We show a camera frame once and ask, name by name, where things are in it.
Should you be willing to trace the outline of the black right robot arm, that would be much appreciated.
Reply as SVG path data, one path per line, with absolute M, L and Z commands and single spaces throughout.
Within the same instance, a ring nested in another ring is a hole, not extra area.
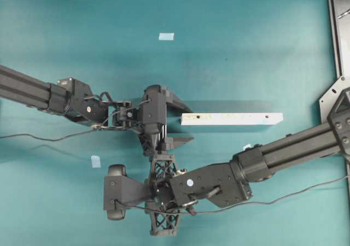
M 195 215 L 201 199 L 228 209 L 249 200 L 250 183 L 270 179 L 276 172 L 309 160 L 341 154 L 349 159 L 349 89 L 343 89 L 325 123 L 266 145 L 256 145 L 229 162 L 193 171 L 177 170 L 171 155 L 162 151 L 150 158 L 147 183 L 155 198 L 145 203 L 153 236 L 173 236 L 180 216 Z

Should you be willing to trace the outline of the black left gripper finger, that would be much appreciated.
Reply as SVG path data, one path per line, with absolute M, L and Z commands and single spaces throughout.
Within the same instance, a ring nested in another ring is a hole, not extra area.
M 163 150 L 173 150 L 192 140 L 194 137 L 166 137 L 163 141 Z
M 193 112 L 176 94 L 169 90 L 165 90 L 165 99 L 168 106 L 180 110 L 182 113 Z

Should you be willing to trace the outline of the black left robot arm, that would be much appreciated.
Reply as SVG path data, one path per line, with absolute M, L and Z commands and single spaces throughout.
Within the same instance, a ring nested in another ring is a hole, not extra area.
M 173 92 L 161 85 L 144 90 L 139 105 L 114 101 L 107 92 L 92 93 L 88 84 L 74 78 L 46 83 L 1 66 L 1 97 L 36 108 L 41 112 L 64 116 L 93 130 L 134 131 L 144 156 L 153 156 L 193 140 L 192 137 L 167 136 L 167 109 L 181 113 L 192 110 Z

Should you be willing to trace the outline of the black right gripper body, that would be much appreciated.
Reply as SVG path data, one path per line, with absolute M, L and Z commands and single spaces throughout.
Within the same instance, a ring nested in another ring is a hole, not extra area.
M 148 184 L 153 193 L 153 197 L 146 201 L 145 207 L 153 211 L 167 212 L 166 216 L 178 216 L 178 206 L 174 201 L 174 194 L 170 187 L 169 179 L 180 175 L 180 172 L 174 173 L 149 173 L 148 179 L 145 183 Z M 146 210 L 146 214 L 151 214 L 154 212 Z

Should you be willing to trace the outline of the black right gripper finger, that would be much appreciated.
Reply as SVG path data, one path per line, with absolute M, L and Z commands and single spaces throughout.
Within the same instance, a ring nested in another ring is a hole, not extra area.
M 175 156 L 167 152 L 150 157 L 149 180 L 170 178 L 176 172 Z
M 150 234 L 155 237 L 175 236 L 178 231 L 179 214 L 150 213 Z

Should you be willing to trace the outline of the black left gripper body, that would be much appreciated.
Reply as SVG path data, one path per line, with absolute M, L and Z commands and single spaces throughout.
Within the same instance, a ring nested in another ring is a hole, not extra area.
M 167 137 L 165 102 L 142 101 L 132 115 L 132 129 L 138 134 L 144 156 L 158 154 Z

